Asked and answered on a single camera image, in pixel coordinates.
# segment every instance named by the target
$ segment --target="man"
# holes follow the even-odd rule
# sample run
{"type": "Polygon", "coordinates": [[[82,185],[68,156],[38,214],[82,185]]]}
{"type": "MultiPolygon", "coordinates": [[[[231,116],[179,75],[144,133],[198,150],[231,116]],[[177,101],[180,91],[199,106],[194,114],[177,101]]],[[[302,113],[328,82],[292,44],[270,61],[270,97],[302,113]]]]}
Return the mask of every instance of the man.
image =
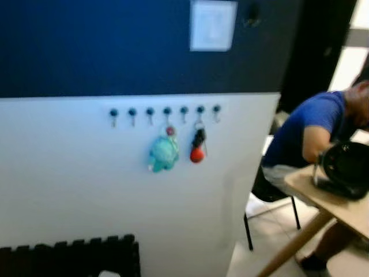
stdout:
{"type": "MultiPolygon", "coordinates": [[[[368,126],[369,67],[363,69],[346,91],[320,93],[297,107],[266,152],[262,161],[264,176],[284,193],[296,195],[284,183],[286,174],[315,163],[319,153],[335,141],[349,140],[356,129],[368,126]]],[[[350,229],[336,223],[323,235],[316,250],[298,263],[306,271],[324,273],[327,261],[354,237],[350,229]]]]}

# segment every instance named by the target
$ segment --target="black chair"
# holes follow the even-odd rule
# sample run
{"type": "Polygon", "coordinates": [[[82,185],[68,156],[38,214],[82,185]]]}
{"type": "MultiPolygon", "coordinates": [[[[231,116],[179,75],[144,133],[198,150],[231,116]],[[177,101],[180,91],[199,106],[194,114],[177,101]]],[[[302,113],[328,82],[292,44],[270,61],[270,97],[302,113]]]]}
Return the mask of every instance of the black chair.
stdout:
{"type": "MultiPolygon", "coordinates": [[[[253,189],[252,189],[251,192],[257,198],[259,198],[260,200],[265,201],[265,202],[275,202],[275,201],[290,197],[291,200],[292,200],[293,212],[295,214],[296,227],[297,227],[298,230],[300,230],[301,227],[300,227],[298,212],[297,212],[297,209],[296,209],[295,199],[293,198],[293,196],[289,196],[289,195],[284,194],[279,189],[277,189],[275,186],[273,186],[271,183],[269,183],[264,177],[261,166],[259,166],[258,172],[256,174],[254,186],[253,186],[253,189]]],[[[253,242],[251,241],[250,229],[248,227],[248,220],[249,219],[250,218],[247,217],[246,213],[244,213],[243,221],[244,221],[244,226],[245,226],[246,234],[247,234],[248,248],[252,251],[254,249],[254,247],[253,247],[253,242]]]]}

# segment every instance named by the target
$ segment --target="stuffed animal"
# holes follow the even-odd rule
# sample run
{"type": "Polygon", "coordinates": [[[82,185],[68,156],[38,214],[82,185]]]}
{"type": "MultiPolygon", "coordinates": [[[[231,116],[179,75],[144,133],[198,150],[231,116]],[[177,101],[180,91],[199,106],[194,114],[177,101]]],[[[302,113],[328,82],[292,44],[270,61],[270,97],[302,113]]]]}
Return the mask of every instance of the stuffed animal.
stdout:
{"type": "Polygon", "coordinates": [[[163,135],[155,142],[150,151],[149,170],[159,172],[170,170],[179,159],[179,148],[176,141],[175,128],[168,126],[163,135]]]}

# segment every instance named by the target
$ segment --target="table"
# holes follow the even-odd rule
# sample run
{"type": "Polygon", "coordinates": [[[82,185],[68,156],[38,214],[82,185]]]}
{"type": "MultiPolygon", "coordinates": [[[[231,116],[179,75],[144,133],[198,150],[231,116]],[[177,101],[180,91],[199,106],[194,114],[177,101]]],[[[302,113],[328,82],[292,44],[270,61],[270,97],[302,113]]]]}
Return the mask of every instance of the table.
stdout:
{"type": "Polygon", "coordinates": [[[332,218],[351,228],[354,232],[369,239],[369,194],[358,201],[350,201],[316,188],[312,183],[312,170],[308,166],[285,177],[285,182],[292,189],[313,202],[318,208],[318,214],[301,230],[269,264],[259,273],[258,277],[272,274],[302,246],[306,244],[332,218]]]}

